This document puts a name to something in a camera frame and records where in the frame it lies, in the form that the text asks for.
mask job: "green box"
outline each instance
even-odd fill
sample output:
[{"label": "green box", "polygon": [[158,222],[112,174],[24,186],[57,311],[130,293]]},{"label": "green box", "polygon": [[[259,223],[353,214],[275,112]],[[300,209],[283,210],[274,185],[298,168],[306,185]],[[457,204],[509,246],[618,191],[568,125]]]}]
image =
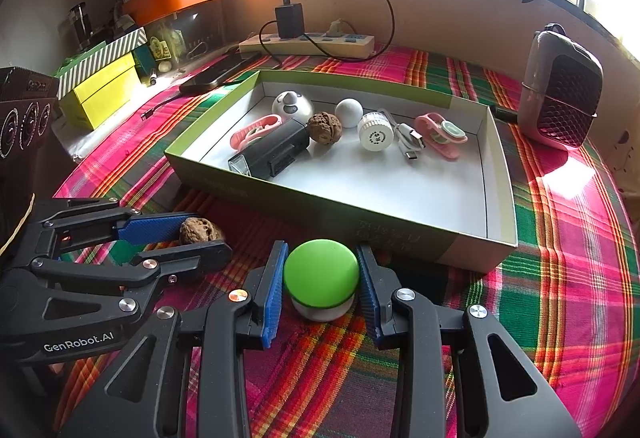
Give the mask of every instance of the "green box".
[{"label": "green box", "polygon": [[[469,141],[457,161],[427,147],[404,160],[393,144],[360,147],[356,128],[332,147],[309,149],[264,181],[228,170],[228,139],[267,113],[273,98],[295,90],[332,112],[346,97],[365,111],[386,108],[398,122],[437,111]],[[260,71],[209,108],[167,149],[182,182],[345,243],[368,241],[396,253],[489,272],[518,244],[513,192],[494,119],[484,105],[375,79],[296,71]]]}]

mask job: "speaker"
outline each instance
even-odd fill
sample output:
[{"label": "speaker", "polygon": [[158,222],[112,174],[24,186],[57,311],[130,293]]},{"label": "speaker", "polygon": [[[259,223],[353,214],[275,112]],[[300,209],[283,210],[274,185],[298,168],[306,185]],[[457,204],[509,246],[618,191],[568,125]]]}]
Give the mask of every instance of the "speaker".
[{"label": "speaker", "polygon": [[558,24],[537,32],[529,52],[518,126],[529,138],[572,151],[587,138],[602,92],[602,66]]},{"label": "speaker", "polygon": [[0,246],[31,203],[38,149],[49,134],[58,79],[0,69]]}]

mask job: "gray heater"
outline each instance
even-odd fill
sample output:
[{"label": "gray heater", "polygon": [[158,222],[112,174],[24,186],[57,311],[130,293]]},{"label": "gray heater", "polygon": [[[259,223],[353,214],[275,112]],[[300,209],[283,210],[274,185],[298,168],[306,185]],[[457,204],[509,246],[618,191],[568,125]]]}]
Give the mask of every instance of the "gray heater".
[{"label": "gray heater", "polygon": [[587,138],[602,92],[602,66],[558,24],[537,32],[522,83],[518,126],[529,138],[572,151]]}]

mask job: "black phone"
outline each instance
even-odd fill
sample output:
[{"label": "black phone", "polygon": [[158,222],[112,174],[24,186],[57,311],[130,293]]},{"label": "black phone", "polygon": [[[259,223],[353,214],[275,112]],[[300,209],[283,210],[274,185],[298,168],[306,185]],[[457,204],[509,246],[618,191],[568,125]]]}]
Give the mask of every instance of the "black phone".
[{"label": "black phone", "polygon": [[200,95],[218,88],[229,78],[260,59],[260,57],[263,57],[263,54],[260,52],[255,52],[246,59],[242,58],[240,52],[228,54],[224,59],[213,63],[202,72],[182,83],[180,85],[180,95]]}]

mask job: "green ball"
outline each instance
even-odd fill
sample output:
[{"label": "green ball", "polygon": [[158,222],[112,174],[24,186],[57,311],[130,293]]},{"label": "green ball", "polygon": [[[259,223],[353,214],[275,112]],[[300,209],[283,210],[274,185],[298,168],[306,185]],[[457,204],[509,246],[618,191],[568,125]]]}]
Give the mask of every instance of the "green ball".
[{"label": "green ball", "polygon": [[284,285],[298,303],[332,308],[355,292],[360,271],[355,255],[332,240],[311,240],[290,253],[284,264]]}]

